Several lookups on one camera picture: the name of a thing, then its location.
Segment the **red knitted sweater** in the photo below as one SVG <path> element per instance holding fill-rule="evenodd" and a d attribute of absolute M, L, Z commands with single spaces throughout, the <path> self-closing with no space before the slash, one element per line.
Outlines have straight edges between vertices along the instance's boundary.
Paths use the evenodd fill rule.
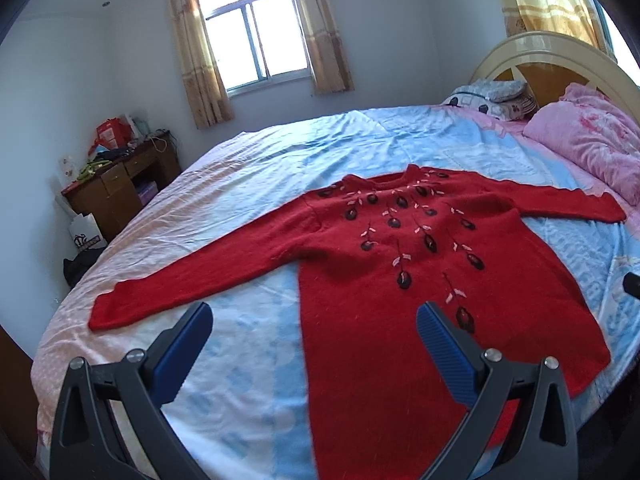
<path fill-rule="evenodd" d="M 433 301 L 508 359 L 554 356 L 570 394 L 610 350 L 576 280 L 529 217 L 617 223 L 611 195 L 409 166 L 349 174 L 94 302 L 111 330 L 297 262 L 314 461 L 323 479 L 413 479 L 462 417 L 416 331 Z"/>

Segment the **pink folded quilt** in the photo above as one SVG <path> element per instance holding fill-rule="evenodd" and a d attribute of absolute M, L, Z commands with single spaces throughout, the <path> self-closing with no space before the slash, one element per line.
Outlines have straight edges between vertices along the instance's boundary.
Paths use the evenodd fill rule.
<path fill-rule="evenodd" d="M 600 91 L 572 82 L 523 130 L 532 139 L 639 203 L 639 126 Z"/>

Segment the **blue pink bed sheet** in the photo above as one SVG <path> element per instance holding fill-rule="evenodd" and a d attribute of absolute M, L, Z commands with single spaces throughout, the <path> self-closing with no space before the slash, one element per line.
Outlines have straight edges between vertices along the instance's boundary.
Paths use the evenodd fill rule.
<path fill-rule="evenodd" d="M 42 445 L 71 359 L 117 361 L 198 300 L 215 327 L 165 413 L 213 479 L 416 478 L 464 413 L 416 332 L 427 301 L 510 360 L 557 358 L 583 424 L 639 359 L 639 211 L 523 129 L 372 108 L 212 148 L 53 315 Z"/>

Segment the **black bag on floor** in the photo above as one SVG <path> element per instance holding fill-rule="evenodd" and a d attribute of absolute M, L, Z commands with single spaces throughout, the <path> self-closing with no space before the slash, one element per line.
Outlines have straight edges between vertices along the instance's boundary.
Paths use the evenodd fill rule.
<path fill-rule="evenodd" d="M 73 260 L 63 260 L 63 275 L 70 289 L 79 283 L 102 255 L 102 252 L 104 252 L 103 248 L 89 248 L 80 252 Z"/>

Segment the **white paper bag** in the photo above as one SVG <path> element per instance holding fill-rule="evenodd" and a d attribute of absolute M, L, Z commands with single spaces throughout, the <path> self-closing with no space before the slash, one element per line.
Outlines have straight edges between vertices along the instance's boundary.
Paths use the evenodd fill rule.
<path fill-rule="evenodd" d="M 101 249 L 107 245 L 93 214 L 76 214 L 70 222 L 68 232 L 78 252 Z"/>

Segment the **grey patterned pillow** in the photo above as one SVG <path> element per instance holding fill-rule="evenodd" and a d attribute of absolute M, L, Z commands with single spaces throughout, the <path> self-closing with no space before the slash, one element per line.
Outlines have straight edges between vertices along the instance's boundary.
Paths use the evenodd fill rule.
<path fill-rule="evenodd" d="M 539 104 L 524 80 L 477 79 L 455 88 L 442 105 L 468 108 L 504 122 L 531 118 Z"/>

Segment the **cream wooden headboard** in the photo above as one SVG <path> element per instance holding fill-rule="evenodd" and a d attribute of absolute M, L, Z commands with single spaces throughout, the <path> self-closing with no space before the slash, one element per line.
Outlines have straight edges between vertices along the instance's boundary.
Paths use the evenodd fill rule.
<path fill-rule="evenodd" d="M 569 84 L 578 82 L 639 119 L 639 88 L 620 66 L 589 44 L 557 32 L 523 32 L 501 41 L 471 79 L 524 80 L 541 106 L 557 101 Z"/>

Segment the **wooden desk with drawers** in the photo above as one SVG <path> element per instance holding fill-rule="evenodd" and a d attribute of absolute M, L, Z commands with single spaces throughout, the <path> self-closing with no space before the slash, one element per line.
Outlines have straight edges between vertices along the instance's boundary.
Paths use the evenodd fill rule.
<path fill-rule="evenodd" d="M 76 214 L 92 214 L 108 242 L 182 173 L 170 132 L 153 136 L 84 182 L 61 192 Z"/>

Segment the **green items on desk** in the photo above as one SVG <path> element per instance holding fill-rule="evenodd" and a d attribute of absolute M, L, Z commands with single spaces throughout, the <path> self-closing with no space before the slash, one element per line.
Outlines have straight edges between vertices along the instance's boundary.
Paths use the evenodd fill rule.
<path fill-rule="evenodd" d="M 85 182 L 97 174 L 99 174 L 105 168 L 112 166 L 113 163 L 110 160 L 100 159 L 87 162 L 85 166 L 78 171 L 78 175 L 75 179 L 76 182 Z"/>

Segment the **yellow side curtain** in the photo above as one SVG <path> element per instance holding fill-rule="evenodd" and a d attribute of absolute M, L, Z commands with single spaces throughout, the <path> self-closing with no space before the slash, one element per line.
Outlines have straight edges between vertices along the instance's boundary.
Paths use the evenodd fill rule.
<path fill-rule="evenodd" d="M 594 0 L 501 0 L 509 36 L 523 32 L 556 32 L 608 54 L 602 22 Z"/>

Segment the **red gift bag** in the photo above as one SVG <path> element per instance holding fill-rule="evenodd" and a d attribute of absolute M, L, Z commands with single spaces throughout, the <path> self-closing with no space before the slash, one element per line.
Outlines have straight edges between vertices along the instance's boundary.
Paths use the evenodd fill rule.
<path fill-rule="evenodd" d="M 107 119 L 96 127 L 96 137 L 91 148 L 89 148 L 88 155 L 91 156 L 96 153 L 100 146 L 109 151 L 126 148 L 131 139 L 132 131 L 130 125 L 120 118 Z"/>

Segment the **left beige curtain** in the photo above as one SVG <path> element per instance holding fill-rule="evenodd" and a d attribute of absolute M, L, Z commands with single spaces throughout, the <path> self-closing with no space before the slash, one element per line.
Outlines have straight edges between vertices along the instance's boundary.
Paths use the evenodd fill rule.
<path fill-rule="evenodd" d="M 233 118 L 232 107 L 210 47 L 200 0 L 167 0 L 186 100 L 196 128 Z"/>

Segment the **beige curtain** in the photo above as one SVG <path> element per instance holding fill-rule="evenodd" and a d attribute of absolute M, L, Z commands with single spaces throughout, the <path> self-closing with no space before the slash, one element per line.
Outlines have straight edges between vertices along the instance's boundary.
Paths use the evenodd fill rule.
<path fill-rule="evenodd" d="M 317 94 L 354 90 L 329 0 L 295 0 Z"/>
<path fill-rule="evenodd" d="M 210 47 L 200 0 L 167 0 L 186 100 L 196 128 L 233 118 L 232 107 Z"/>

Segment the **right beige curtain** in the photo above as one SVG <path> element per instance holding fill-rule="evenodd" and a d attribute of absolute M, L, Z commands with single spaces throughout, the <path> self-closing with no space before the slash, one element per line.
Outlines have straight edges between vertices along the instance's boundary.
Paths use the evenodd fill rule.
<path fill-rule="evenodd" d="M 317 94 L 354 90 L 329 0 L 295 0 Z"/>

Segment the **window with metal frame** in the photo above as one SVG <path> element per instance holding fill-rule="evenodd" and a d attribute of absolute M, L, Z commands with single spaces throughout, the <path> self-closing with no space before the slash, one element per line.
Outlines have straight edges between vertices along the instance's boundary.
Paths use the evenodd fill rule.
<path fill-rule="evenodd" d="M 232 94 L 310 75 L 295 0 L 200 0 L 209 44 Z"/>

